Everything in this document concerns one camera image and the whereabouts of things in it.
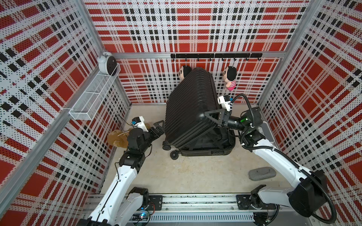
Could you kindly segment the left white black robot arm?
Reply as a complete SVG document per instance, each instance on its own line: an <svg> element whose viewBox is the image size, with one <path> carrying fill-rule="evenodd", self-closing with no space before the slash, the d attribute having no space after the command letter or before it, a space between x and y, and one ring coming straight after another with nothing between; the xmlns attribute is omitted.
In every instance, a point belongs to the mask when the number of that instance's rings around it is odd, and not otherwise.
<svg viewBox="0 0 362 226"><path fill-rule="evenodd" d="M129 195L126 192L145 162L146 150L164 134L165 121L158 121L149 129L141 116L132 123L135 128L129 131L128 147L116 163L117 173L110 187L89 217L79 220L78 226L125 226L136 211L148 207L148 189L134 187Z"/></svg>

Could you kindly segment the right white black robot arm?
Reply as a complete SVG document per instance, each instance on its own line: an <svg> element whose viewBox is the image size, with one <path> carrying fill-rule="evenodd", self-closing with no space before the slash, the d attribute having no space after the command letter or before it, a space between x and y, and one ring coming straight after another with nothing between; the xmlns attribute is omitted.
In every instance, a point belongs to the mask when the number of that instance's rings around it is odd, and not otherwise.
<svg viewBox="0 0 362 226"><path fill-rule="evenodd" d="M303 217L313 216L325 224L337 220L337 211L328 194L327 178L323 171L312 171L292 160L258 131L263 119L257 109L250 109L240 117L225 109L208 111L205 117L220 127L240 132L244 149L267 161L290 184L290 188L260 186L255 192L257 202L293 208Z"/></svg>

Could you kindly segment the black ribbed hard-shell suitcase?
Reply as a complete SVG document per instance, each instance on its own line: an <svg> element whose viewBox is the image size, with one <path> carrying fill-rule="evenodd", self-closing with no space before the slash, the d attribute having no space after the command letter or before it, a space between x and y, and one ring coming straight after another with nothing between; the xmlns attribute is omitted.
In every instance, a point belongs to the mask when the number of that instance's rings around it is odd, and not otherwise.
<svg viewBox="0 0 362 226"><path fill-rule="evenodd" d="M213 76L203 68L194 68L177 85L166 103L163 149L173 160L182 156L228 155L235 147L231 130L219 127L204 112L220 109Z"/></svg>

